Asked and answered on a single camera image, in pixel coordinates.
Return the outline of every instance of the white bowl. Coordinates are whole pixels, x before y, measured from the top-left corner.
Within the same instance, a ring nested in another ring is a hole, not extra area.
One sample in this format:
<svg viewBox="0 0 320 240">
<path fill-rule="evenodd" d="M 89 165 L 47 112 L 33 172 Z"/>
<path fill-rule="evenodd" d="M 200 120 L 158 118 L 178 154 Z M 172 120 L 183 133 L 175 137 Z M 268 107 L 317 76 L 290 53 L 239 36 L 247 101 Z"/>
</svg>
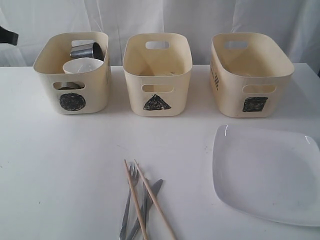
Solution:
<svg viewBox="0 0 320 240">
<path fill-rule="evenodd" d="M 82 74 L 96 70 L 103 63 L 103 61 L 95 58 L 77 58 L 67 61 L 62 68 L 66 74 Z"/>
</svg>

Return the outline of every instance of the white backdrop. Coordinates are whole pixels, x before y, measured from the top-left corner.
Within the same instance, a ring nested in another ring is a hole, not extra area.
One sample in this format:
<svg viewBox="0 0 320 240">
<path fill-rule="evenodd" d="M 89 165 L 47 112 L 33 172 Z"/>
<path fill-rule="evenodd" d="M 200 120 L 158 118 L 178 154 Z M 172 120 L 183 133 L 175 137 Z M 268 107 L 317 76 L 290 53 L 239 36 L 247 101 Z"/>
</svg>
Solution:
<svg viewBox="0 0 320 240">
<path fill-rule="evenodd" d="M 65 32 L 109 35 L 112 65 L 139 33 L 187 37 L 194 64 L 208 64 L 218 33 L 272 37 L 294 63 L 320 69 L 320 0 L 0 0 L 0 25 L 19 34 L 0 44 L 0 66 L 32 66 L 48 39 Z"/>
</svg>

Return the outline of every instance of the plastic bin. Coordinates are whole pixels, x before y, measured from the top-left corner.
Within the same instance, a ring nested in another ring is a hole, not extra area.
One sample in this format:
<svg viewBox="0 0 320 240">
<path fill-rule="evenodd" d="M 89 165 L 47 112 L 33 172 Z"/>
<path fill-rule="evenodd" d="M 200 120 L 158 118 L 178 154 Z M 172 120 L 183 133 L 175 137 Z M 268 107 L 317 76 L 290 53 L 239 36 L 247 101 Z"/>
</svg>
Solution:
<svg viewBox="0 0 320 240">
<path fill-rule="evenodd" d="M 169 47 L 150 49 L 146 47 L 148 42 L 167 42 Z M 186 106 L 192 65 L 190 47 L 182 35 L 148 33 L 130 37 L 123 69 L 132 111 L 144 117 L 180 114 Z"/>
<path fill-rule="evenodd" d="M 210 82 L 226 116 L 262 118 L 273 113 L 294 66 L 260 33 L 222 33 L 212 38 Z"/>
<path fill-rule="evenodd" d="M 103 51 L 99 68 L 85 73 L 64 73 L 63 65 L 71 60 L 73 41 L 93 40 Z M 102 32 L 63 33 L 52 37 L 34 62 L 42 85 L 53 108 L 60 114 L 88 114 L 104 109 L 110 88 L 109 37 Z M 60 89 L 63 83 L 76 84 L 81 89 Z"/>
</svg>

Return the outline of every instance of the white plate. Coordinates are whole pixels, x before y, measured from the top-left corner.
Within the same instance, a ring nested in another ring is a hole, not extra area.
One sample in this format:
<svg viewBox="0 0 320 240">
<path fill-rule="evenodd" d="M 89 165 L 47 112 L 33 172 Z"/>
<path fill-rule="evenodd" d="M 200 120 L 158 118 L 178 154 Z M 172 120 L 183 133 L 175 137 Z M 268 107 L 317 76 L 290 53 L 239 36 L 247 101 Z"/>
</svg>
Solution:
<svg viewBox="0 0 320 240">
<path fill-rule="evenodd" d="M 230 207 L 258 218 L 320 226 L 320 151 L 301 133 L 218 128 L 213 185 Z"/>
</svg>

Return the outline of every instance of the white table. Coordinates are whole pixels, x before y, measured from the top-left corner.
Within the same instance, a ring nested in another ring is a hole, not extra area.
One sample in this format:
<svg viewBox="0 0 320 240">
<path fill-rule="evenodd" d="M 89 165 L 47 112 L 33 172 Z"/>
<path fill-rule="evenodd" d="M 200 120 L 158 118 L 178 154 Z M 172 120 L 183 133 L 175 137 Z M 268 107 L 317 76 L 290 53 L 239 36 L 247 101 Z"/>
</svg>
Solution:
<svg viewBox="0 0 320 240">
<path fill-rule="evenodd" d="M 131 111 L 125 76 L 116 66 L 104 110 L 60 115 L 31 67 L 0 68 L 0 238 L 118 239 L 128 194 L 123 160 L 136 159 L 151 183 L 164 179 L 158 200 L 178 239 L 319 240 L 320 228 L 230 209 L 213 188 L 219 125 L 300 132 L 320 144 L 320 80 L 302 63 L 295 64 L 293 80 L 272 116 L 235 119 L 215 106 L 209 66 L 194 66 L 185 111 L 146 118 Z M 149 218 L 152 240 L 169 239 L 154 207 Z"/>
</svg>

